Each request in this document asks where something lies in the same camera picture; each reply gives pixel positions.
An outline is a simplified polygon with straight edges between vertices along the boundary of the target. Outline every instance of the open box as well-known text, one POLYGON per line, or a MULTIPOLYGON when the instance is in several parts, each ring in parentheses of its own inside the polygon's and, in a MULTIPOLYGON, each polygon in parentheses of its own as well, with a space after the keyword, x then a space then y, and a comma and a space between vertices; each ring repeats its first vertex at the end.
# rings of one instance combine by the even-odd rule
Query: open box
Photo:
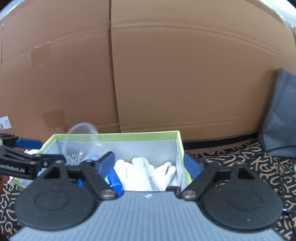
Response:
MULTIPOLYGON (((88 134, 54 134, 42 146, 38 153, 61 154, 63 142, 71 141, 73 145, 81 145, 90 141, 88 134)), ((145 157, 149 164, 159 167, 170 161, 176 166, 173 180, 183 190, 191 183, 191 178, 183 165, 184 149, 179 131, 112 133, 98 134, 98 138, 115 153, 116 160, 131 162, 134 157, 145 157)), ((27 187, 32 181, 20 178, 13 180, 20 189, 27 187)))

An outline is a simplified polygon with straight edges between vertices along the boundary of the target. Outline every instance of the gray fabric bag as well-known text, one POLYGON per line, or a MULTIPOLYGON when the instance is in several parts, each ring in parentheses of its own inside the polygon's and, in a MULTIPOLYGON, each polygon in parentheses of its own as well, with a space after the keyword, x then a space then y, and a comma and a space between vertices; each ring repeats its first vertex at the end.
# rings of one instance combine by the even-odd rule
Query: gray fabric bag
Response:
POLYGON ((296 75, 279 68, 258 139, 269 156, 296 157, 296 75))

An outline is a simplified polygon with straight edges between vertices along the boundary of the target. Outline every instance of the cardboard panel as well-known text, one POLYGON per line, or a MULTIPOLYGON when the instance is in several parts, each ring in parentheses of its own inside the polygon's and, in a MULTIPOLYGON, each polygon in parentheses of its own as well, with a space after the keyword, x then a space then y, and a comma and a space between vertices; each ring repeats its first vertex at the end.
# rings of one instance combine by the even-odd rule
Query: cardboard panel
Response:
POLYGON ((296 71, 291 29, 251 1, 112 1, 122 131, 184 140, 258 131, 277 69, 296 71))
POLYGON ((3 20, 0 117, 45 141, 79 122, 119 132, 109 3, 26 0, 3 20))

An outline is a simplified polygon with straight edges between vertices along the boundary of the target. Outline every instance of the black circular cover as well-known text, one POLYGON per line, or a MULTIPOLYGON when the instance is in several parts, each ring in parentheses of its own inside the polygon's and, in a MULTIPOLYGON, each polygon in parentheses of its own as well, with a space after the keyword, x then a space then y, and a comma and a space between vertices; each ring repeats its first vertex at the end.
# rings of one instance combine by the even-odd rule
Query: black circular cover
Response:
POLYGON ((235 231, 255 231, 274 225, 282 214, 280 197, 253 180, 227 182, 210 189, 202 207, 212 221, 235 231))
POLYGON ((15 212, 25 226, 54 231, 82 223, 94 206, 94 198, 86 188, 57 178, 26 188, 16 200, 15 212))

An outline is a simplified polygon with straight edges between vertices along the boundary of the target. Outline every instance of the patterned carpet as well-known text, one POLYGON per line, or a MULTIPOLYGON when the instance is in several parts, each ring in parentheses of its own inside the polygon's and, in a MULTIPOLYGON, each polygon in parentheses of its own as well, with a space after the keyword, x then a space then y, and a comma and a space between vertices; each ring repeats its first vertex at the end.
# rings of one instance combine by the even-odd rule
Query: patterned carpet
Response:
MULTIPOLYGON (((286 209, 296 211, 296 207, 294 207, 296 205, 296 176, 293 168, 289 168, 296 163, 296 160, 270 157, 262 152, 260 143, 249 142, 233 148, 196 154, 196 156, 201 160, 212 160, 225 166, 232 166, 235 161, 244 162, 276 193, 279 193, 279 162, 286 209)), ((14 202, 19 193, 20 190, 16 186, 11 187, 7 182, 4 182, 0 203, 0 226, 5 237, 13 235, 21 228, 14 212, 14 202)), ((288 215, 281 216, 275 230, 286 240, 290 240, 293 237, 292 225, 296 227, 295 213, 290 214, 290 217, 288 215)))

